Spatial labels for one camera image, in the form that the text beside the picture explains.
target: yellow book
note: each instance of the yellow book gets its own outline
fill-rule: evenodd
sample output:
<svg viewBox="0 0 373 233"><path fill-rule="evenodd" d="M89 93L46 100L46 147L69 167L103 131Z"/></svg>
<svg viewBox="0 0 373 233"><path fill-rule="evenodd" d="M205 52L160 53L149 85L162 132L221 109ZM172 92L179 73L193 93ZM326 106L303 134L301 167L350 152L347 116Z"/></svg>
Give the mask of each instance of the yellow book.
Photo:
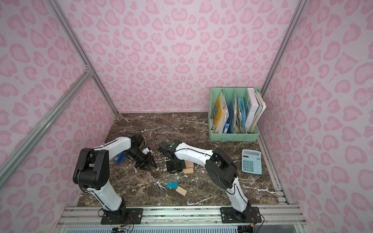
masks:
<svg viewBox="0 0 373 233"><path fill-rule="evenodd" d="M219 129L221 128L220 126L223 123L225 123L223 121L226 118L225 116L227 115L227 113L228 113L227 104L226 104L225 99L224 99L224 93L221 90L217 99L216 99L215 107L214 107L214 110L213 110L212 116L211 116L212 124L213 124L212 130L213 130L214 133L217 133L219 131Z"/></svg>

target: white robotic arm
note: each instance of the white robotic arm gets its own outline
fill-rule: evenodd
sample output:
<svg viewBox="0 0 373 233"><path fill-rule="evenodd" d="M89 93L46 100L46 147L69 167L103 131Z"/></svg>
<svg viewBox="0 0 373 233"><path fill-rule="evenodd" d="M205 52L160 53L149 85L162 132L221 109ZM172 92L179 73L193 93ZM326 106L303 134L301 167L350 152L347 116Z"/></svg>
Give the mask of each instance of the white robotic arm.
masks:
<svg viewBox="0 0 373 233"><path fill-rule="evenodd" d="M174 141L170 144L161 142L158 150L168 159L166 167L170 173L185 168L184 160L205 167L212 181L227 193L232 208L236 210L235 217L241 221L249 217L252 208L238 182L236 164L222 149L205 150Z"/></svg>
<svg viewBox="0 0 373 233"><path fill-rule="evenodd" d="M127 209L125 201L115 192L109 182L109 160L124 151L136 161L135 167L151 171L151 167L156 168L157 165L152 151L145 146L140 147L143 140L139 133L125 135L100 147L84 148L80 151L73 181L82 191L93 194L103 206L104 216L101 224L121 224L128 217L129 211L133 212L132 216L139 216L132 222L140 223L142 209ZM253 208L238 182L236 165L222 149L205 150L175 141L170 144L161 142L158 150L168 158L166 166L170 173L182 171L185 168L184 160L205 167L212 181L225 190L232 203L232 208L229 210L221 210L222 213L226 211L229 216L226 219L232 221L233 217L236 222L252 222L250 215L253 214L251 212Z"/></svg>
<svg viewBox="0 0 373 233"><path fill-rule="evenodd" d="M205 149L200 149L197 147L192 147L184 142L179 143L179 144L174 143L174 145L169 145L169 149L171 149L172 147L175 147L174 155L176 156L176 158L178 158L179 160L188 160L188 161L194 162L202 167L205 167L206 162L210 160L211 158L213 158L213 156L215 156L213 150L205 150ZM221 188L225 188L228 198L232 203L232 208L239 212L244 212L247 207L248 200L245 197L241 189L241 186L239 185L237 176L234 177L234 180L232 182L232 187L230 188L229 186L227 187L226 185L224 186L222 184L220 179L223 179L224 177L219 177L219 173L215 173L215 174L218 177L218 181L219 181L217 185Z"/></svg>
<svg viewBox="0 0 373 233"><path fill-rule="evenodd" d="M135 167L148 171L151 167L157 168L152 151L145 146L140 147L143 141L143 137L135 133L120 136L100 147L84 148L80 151L73 182L78 184L83 192L89 192L97 198L103 206L104 216L110 219L107 220L109 224L120 224L128 216L125 201L110 184L109 161L119 153L125 152L136 161Z"/></svg>

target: light blue calculator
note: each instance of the light blue calculator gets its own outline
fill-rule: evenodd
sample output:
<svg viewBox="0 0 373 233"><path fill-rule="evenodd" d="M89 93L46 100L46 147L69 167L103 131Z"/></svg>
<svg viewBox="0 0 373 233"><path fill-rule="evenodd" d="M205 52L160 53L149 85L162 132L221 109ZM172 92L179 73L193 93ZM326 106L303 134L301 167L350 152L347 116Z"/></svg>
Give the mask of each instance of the light blue calculator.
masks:
<svg viewBox="0 0 373 233"><path fill-rule="evenodd" d="M261 152L252 149L242 150L242 171L261 175Z"/></svg>

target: file organizer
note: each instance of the file organizer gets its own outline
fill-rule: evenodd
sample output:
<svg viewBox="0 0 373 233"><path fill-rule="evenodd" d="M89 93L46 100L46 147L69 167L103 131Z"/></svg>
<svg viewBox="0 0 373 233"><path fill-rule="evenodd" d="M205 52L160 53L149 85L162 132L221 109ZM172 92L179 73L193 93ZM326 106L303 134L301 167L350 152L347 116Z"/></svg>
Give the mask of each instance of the file organizer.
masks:
<svg viewBox="0 0 373 233"><path fill-rule="evenodd" d="M211 94L210 94L210 108L209 108L209 136L210 141L212 142L221 142L221 141L227 141L227 142L255 142L258 137L258 129L255 126L253 133L246 133L246 130L244 129L245 133L212 133L211 131L211 112L213 111L216 103L216 99L219 95L219 92L223 90L225 102L227 103L227 106L231 103L234 95L236 94L236 98L240 97L244 99L244 105L247 107L248 104L248 92L246 87L212 87L211 88Z"/></svg>

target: marble surface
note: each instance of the marble surface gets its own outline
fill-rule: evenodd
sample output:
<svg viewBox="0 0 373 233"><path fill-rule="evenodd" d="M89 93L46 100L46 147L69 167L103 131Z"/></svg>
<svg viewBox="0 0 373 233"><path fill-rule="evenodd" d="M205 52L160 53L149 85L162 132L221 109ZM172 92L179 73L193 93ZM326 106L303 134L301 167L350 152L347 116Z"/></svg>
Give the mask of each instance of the marble surface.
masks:
<svg viewBox="0 0 373 233"><path fill-rule="evenodd" d="M194 173L184 175L169 174L166 171L165 157L157 151L154 136L166 134L171 140L181 140L202 149L222 148L241 167L242 149L260 150L257 142L210 142L207 113L131 113L119 114L106 138L106 142L118 136L142 131L148 145L153 150L158 169L151 172L135 169L134 161L126 157L121 164L110 162L110 183L125 201L127 206L141 205L230 205L225 191L212 182L206 169L194 164ZM156 137L156 143L166 141L163 135ZM243 173L238 170L240 185L246 197L253 204L277 204L266 164L262 159L262 175ZM168 189L168 182L178 185L188 192L185 196L175 189ZM100 203L88 193L83 193L78 206L100 206Z"/></svg>

